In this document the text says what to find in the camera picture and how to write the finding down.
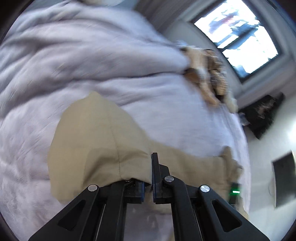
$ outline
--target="white wall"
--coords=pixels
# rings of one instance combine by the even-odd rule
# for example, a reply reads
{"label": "white wall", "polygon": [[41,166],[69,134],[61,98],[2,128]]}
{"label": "white wall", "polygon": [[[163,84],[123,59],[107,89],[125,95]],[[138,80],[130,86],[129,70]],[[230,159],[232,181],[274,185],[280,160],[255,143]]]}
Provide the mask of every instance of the white wall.
{"label": "white wall", "polygon": [[296,95],[283,103],[261,140],[249,129],[246,136],[252,173],[250,222],[271,241],[279,241],[296,219],[296,200],[274,209],[272,161],[291,150],[296,153]]}
{"label": "white wall", "polygon": [[[215,49],[215,45],[197,27],[188,23],[188,21],[214,1],[197,1],[177,21],[172,23],[163,34],[171,41],[184,40],[190,45]],[[296,38],[293,32],[289,29],[284,19],[265,0],[249,1],[258,8],[258,11],[268,22],[283,53],[274,62],[270,63],[268,67],[259,71],[244,84],[240,83],[229,62],[222,58],[227,67],[229,85],[240,107],[244,107],[274,90],[280,91],[285,84],[293,82],[296,76],[296,63],[294,61],[296,59]],[[296,86],[294,89],[284,88],[283,91],[285,91],[286,95],[293,94],[296,91]]]}

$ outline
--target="triangular cutout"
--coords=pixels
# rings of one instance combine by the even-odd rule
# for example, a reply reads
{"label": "triangular cutout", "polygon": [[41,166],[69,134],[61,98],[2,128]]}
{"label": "triangular cutout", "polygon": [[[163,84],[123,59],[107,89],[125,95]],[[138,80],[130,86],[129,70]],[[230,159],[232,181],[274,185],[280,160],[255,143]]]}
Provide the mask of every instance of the triangular cutout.
{"label": "triangular cutout", "polygon": [[224,232],[228,233],[242,225],[241,222],[227,209],[225,209],[217,200],[213,200],[212,205]]}
{"label": "triangular cutout", "polygon": [[58,226],[65,228],[69,231],[75,228],[86,201],[81,200],[73,209],[71,209],[59,222]]}

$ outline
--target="television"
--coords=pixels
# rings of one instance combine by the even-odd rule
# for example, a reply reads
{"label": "television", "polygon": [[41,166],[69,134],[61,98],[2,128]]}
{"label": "television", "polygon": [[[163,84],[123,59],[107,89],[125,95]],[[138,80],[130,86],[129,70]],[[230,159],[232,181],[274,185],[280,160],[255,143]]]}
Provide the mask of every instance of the television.
{"label": "television", "polygon": [[296,198],[296,167],[292,152],[273,162],[275,175],[275,208]]}

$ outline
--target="window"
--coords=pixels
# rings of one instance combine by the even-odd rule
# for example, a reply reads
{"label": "window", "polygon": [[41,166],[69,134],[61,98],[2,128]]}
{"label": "window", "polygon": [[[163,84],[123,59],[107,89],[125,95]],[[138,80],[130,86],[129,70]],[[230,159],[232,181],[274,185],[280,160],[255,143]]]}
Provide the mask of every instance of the window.
{"label": "window", "polygon": [[279,55],[266,25],[242,0],[220,2],[192,23],[223,53],[241,82]]}

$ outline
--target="tan cloth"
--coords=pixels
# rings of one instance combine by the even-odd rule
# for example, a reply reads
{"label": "tan cloth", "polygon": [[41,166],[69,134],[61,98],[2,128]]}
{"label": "tan cloth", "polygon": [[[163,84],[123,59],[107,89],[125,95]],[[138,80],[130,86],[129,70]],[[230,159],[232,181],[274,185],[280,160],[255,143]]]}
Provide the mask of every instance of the tan cloth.
{"label": "tan cloth", "polygon": [[199,158],[149,140],[124,110],[92,92],[73,103],[58,124],[48,154],[51,193],[68,202],[90,184],[131,178],[151,183],[152,152],[171,175],[188,185],[207,184],[226,200],[242,170],[229,147],[220,157]]}

